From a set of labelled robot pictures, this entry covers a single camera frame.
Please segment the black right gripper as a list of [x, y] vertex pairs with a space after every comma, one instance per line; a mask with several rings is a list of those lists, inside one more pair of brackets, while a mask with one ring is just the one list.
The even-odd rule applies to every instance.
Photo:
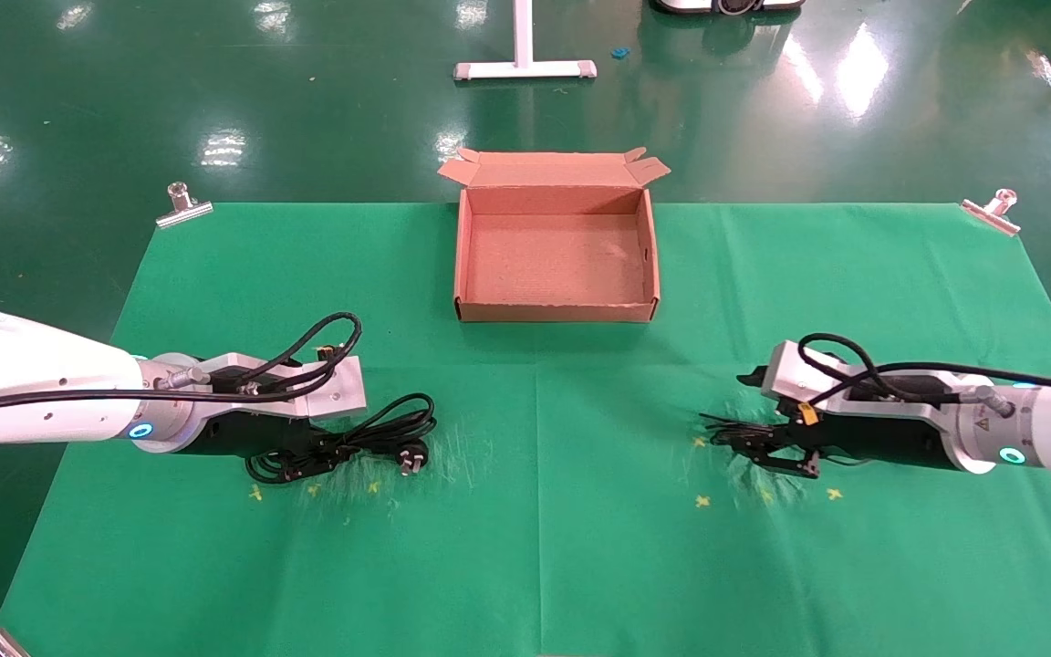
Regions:
[[846, 457], [918, 467], [954, 467], [942, 433], [923, 420], [897, 417], [825, 415], [804, 427], [801, 456], [785, 458], [770, 450], [800, 446], [789, 424], [712, 422], [712, 444], [730, 446], [735, 454], [775, 475], [815, 481], [821, 475], [821, 457]]

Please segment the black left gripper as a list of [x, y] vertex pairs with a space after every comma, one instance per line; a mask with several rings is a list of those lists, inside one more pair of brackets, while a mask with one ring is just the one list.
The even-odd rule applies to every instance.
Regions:
[[208, 420], [183, 452], [242, 459], [289, 452], [297, 456], [284, 464], [284, 477], [316, 477], [332, 473], [342, 457], [353, 457], [353, 445], [306, 419], [221, 415]]

